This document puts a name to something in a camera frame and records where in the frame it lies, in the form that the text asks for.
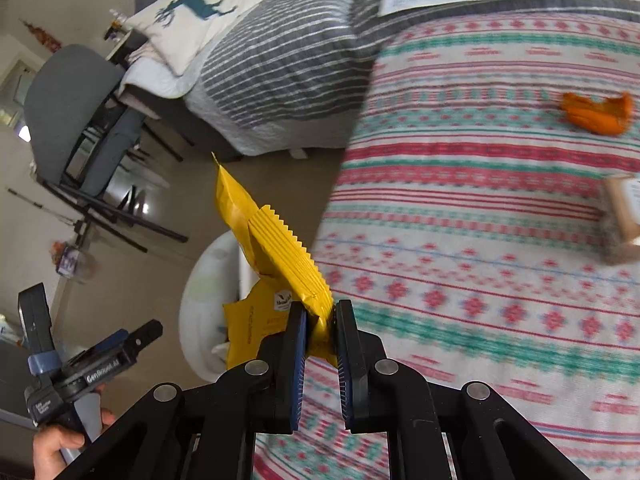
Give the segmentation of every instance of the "orange cloth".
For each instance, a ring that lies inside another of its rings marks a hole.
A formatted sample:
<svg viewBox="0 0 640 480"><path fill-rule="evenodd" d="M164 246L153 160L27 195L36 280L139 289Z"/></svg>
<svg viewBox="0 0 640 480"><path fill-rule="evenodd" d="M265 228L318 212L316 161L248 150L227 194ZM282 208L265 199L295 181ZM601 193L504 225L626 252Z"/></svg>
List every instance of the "orange cloth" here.
<svg viewBox="0 0 640 480"><path fill-rule="evenodd" d="M631 124L634 102L627 92L602 103L569 93L562 96L560 108L573 124L594 134L616 136L626 132Z"/></svg>

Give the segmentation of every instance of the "metal screw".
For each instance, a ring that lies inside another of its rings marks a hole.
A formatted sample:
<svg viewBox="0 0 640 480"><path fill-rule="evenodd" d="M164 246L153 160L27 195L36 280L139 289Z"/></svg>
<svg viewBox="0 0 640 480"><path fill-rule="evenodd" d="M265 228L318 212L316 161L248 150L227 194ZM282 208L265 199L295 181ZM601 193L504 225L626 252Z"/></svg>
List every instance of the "metal screw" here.
<svg viewBox="0 0 640 480"><path fill-rule="evenodd" d="M269 370L269 365L260 359L254 359L244 365L244 371L249 375L263 375Z"/></svg>
<svg viewBox="0 0 640 480"><path fill-rule="evenodd" d="M375 365L376 371L383 375L393 375L398 371L398 363L391 359L380 359Z"/></svg>
<svg viewBox="0 0 640 480"><path fill-rule="evenodd" d="M168 400L174 399L177 394L178 390L175 389L175 386L160 384L160 386L154 390L154 399L160 402L167 402Z"/></svg>
<svg viewBox="0 0 640 480"><path fill-rule="evenodd" d="M485 400L488 399L491 394L491 390L486 384L471 383L466 387L466 394L475 400Z"/></svg>

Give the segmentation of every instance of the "finger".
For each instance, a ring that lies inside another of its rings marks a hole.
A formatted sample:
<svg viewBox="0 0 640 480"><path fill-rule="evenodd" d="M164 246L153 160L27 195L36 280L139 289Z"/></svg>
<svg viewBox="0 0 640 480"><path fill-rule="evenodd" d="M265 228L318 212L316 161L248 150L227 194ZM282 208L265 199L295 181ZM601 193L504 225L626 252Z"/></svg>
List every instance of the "finger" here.
<svg viewBox="0 0 640 480"><path fill-rule="evenodd" d="M78 449L84 444L84 436L62 426L49 426L36 434L33 439L34 453L51 456L63 447Z"/></svg>
<svg viewBox="0 0 640 480"><path fill-rule="evenodd" d="M116 416L113 415L113 412L106 408L100 409L100 418L102 419L102 425L107 427L116 421Z"/></svg>

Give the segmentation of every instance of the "cushion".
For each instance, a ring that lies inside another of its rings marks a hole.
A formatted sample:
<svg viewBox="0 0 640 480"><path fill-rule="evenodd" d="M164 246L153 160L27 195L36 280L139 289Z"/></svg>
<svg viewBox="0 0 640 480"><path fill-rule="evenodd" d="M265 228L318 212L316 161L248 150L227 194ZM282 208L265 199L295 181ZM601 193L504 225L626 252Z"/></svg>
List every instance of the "cushion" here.
<svg viewBox="0 0 640 480"><path fill-rule="evenodd" d="M221 40L262 0L157 0L127 20L182 75L210 40Z"/></svg>

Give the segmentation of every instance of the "yellow packet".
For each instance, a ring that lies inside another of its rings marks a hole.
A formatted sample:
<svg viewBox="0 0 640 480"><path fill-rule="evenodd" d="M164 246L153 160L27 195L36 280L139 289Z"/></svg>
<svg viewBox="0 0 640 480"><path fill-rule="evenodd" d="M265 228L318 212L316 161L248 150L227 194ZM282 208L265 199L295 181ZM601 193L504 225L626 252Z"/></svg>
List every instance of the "yellow packet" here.
<svg viewBox="0 0 640 480"><path fill-rule="evenodd" d="M274 294L271 287L260 280L244 300L224 306L231 341L226 355L227 369L255 359L263 338L286 329L290 303L288 290Z"/></svg>
<svg viewBox="0 0 640 480"><path fill-rule="evenodd" d="M291 299L301 301L316 320L309 355L337 366L328 327L333 298L302 243L268 205L258 208L221 165L218 165L216 205L260 277L245 300L224 306L230 341L226 367L255 359L262 339L284 330L288 308L286 312L278 311L274 305L278 298L282 301L287 291Z"/></svg>

